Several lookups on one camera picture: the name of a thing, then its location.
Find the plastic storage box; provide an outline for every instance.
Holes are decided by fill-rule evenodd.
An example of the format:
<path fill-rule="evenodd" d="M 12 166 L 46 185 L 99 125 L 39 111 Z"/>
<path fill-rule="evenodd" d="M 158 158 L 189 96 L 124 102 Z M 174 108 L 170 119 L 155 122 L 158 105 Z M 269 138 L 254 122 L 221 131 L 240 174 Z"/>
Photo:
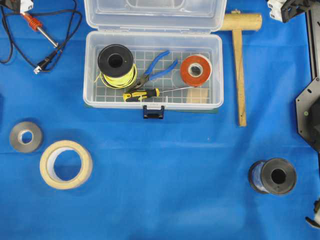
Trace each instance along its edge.
<path fill-rule="evenodd" d="M 96 28 L 86 39 L 83 99 L 94 108 L 212 110 L 224 101 L 222 40 L 211 34 L 223 24 L 227 0 L 84 0 L 87 23 Z M 166 69 L 175 59 L 178 65 L 169 74 L 148 82 L 145 89 L 170 90 L 187 87 L 180 77 L 180 65 L 188 56 L 202 54 L 212 63 L 212 75 L 200 88 L 166 92 L 142 102 L 124 102 L 126 89 L 111 89 L 96 81 L 100 70 L 97 58 L 111 44 L 129 48 L 142 76 L 153 59 L 170 50 L 154 68 Z"/>

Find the box lid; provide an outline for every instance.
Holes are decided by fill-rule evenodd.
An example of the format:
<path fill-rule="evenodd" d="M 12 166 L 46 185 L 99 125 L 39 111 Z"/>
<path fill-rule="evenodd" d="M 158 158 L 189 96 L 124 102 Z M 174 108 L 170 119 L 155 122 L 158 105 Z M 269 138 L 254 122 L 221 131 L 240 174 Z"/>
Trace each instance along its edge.
<path fill-rule="evenodd" d="M 227 0 L 84 0 L 98 30 L 210 33 L 224 20 Z"/>

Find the power cord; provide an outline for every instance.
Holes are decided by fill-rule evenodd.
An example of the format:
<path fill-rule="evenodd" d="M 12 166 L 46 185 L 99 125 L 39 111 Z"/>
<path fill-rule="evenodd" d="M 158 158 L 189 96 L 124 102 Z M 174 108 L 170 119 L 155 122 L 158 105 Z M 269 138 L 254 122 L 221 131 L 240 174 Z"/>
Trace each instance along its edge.
<path fill-rule="evenodd" d="M 39 72 L 43 72 L 43 73 L 51 72 L 54 69 L 54 67 L 57 65 L 59 59 L 61 58 L 61 55 L 62 55 L 68 41 L 78 31 L 80 24 L 82 22 L 83 16 L 82 16 L 81 12 L 77 11 L 77 2 L 76 2 L 76 0 L 72 0 L 72 1 L 74 2 L 73 9 L 64 9 L 64 10 L 53 11 L 53 12 L 31 13 L 30 14 L 33 17 L 37 17 L 37 16 L 55 16 L 55 15 L 59 15 L 59 14 L 63 14 L 63 13 L 72 13 L 69 24 L 68 24 L 68 29 L 67 29 L 67 33 L 66 33 L 66 37 L 64 39 L 64 42 L 61 43 L 51 54 L 49 54 L 47 57 L 45 57 L 38 64 L 34 64 L 28 59 L 28 57 L 22 52 L 22 50 L 19 48 L 17 43 L 14 41 L 13 36 L 10 33 L 10 29 L 9 29 L 8 22 L 7 22 L 7 17 L 20 15 L 20 13 L 14 13 L 14 12 L 13 13 L 5 13 L 3 6 L 1 6 L 2 25 L 3 25 L 3 28 L 4 28 L 7 36 L 8 36 L 8 39 L 9 39 L 10 52 L 9 52 L 8 58 L 5 60 L 0 60 L 0 63 L 7 64 L 8 62 L 10 62 L 12 55 L 13 55 L 13 48 L 15 47 L 15 49 L 21 54 L 21 56 L 24 58 L 24 60 L 34 68 L 35 74 L 38 74 Z M 79 15 L 79 20 L 78 20 L 74 30 L 70 33 L 75 14 Z M 55 58 L 55 61 L 52 63 L 52 65 L 49 68 L 47 68 L 48 65 L 52 62 L 52 60 L 54 58 Z"/>

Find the blue fabric surface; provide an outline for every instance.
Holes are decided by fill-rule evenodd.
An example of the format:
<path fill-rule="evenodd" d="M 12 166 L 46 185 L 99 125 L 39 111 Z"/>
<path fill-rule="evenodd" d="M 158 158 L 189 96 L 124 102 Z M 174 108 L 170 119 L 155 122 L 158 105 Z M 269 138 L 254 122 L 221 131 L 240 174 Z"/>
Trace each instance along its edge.
<path fill-rule="evenodd" d="M 34 2 L 33 12 L 73 6 Z M 218 114 L 167 111 L 164 120 L 143 120 L 140 110 L 85 108 L 86 36 L 94 31 L 85 19 L 52 73 L 35 76 L 16 51 L 0 65 L 0 239 L 319 239 L 304 219 L 320 193 L 318 158 L 297 134 L 294 104 L 311 81 L 305 16 L 274 21 L 264 0 L 229 0 L 227 11 L 234 9 L 263 14 L 260 31 L 243 33 L 247 128 L 237 127 L 231 32 L 217 33 L 225 95 Z M 61 42 L 69 14 L 40 19 Z M 9 25 L 33 62 L 52 51 L 21 17 Z M 2 28 L 0 46 L 6 56 Z M 10 146 L 10 131 L 23 120 L 44 132 L 35 153 Z M 92 155 L 92 175 L 77 189 L 53 189 L 40 175 L 42 152 L 58 140 Z M 297 185 L 286 196 L 260 195 L 247 179 L 254 162 L 274 157 L 296 167 Z"/>

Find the blue pliers handle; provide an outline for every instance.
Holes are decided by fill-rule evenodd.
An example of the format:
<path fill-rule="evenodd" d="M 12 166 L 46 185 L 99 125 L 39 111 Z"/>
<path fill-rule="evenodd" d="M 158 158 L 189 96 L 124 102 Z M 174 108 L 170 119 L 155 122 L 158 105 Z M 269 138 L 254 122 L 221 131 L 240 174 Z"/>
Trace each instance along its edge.
<path fill-rule="evenodd" d="M 166 70 L 157 72 L 155 74 L 152 74 L 156 64 L 159 62 L 160 59 L 162 59 L 163 57 L 167 56 L 170 54 L 170 51 L 167 50 L 161 54 L 159 54 L 150 64 L 150 66 L 148 67 L 148 69 L 145 71 L 145 73 L 143 74 L 143 76 L 136 81 L 135 85 L 133 87 L 130 88 L 129 92 L 137 90 L 139 88 L 141 88 L 143 85 L 145 85 L 148 81 L 160 78 L 163 75 L 166 75 L 168 73 L 170 73 L 178 64 L 178 60 L 176 59 L 171 66 L 169 66 Z"/>
<path fill-rule="evenodd" d="M 171 66 L 169 66 L 166 70 L 157 72 L 155 74 L 151 74 L 152 71 L 154 70 L 156 64 L 159 62 L 160 59 L 162 59 L 163 57 L 167 56 L 170 54 L 170 51 L 167 50 L 161 54 L 159 54 L 154 60 L 153 62 L 150 64 L 150 66 L 148 67 L 148 69 L 145 71 L 144 75 L 148 75 L 149 76 L 149 81 L 152 81 L 153 79 L 157 79 L 163 75 L 166 75 L 168 73 L 170 73 L 173 69 L 175 69 L 175 67 L 178 64 L 178 60 L 176 59 Z"/>

